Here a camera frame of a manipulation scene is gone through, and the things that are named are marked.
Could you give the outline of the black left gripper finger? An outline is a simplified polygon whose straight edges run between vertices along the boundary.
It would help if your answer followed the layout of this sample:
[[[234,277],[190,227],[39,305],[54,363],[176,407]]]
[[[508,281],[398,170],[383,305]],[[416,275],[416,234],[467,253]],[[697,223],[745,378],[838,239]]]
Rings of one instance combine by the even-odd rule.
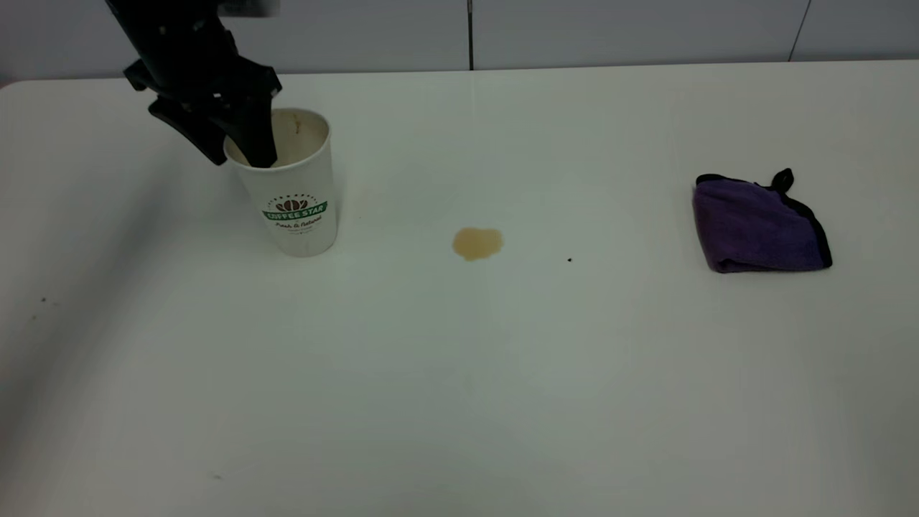
[[[187,138],[211,163],[216,166],[226,163],[226,133],[206,116],[188,111],[181,103],[164,97],[157,97],[148,111],[154,118],[163,121]]]
[[[271,115],[272,97],[250,97],[232,108],[229,137],[250,167],[269,168],[278,160]]]

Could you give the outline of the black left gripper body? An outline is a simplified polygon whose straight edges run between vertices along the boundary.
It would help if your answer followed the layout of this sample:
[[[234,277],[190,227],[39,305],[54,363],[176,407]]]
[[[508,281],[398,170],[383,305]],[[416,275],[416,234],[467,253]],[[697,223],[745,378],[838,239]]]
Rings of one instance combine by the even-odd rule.
[[[250,124],[271,109],[271,103],[282,91],[278,75],[272,67],[259,65],[243,57],[230,59],[230,64],[217,72],[206,72],[194,65],[192,72],[199,78],[182,73],[178,81],[168,85],[156,79],[151,68],[141,60],[124,71],[132,88],[151,90],[157,95],[149,111],[163,121],[209,121],[213,124]]]

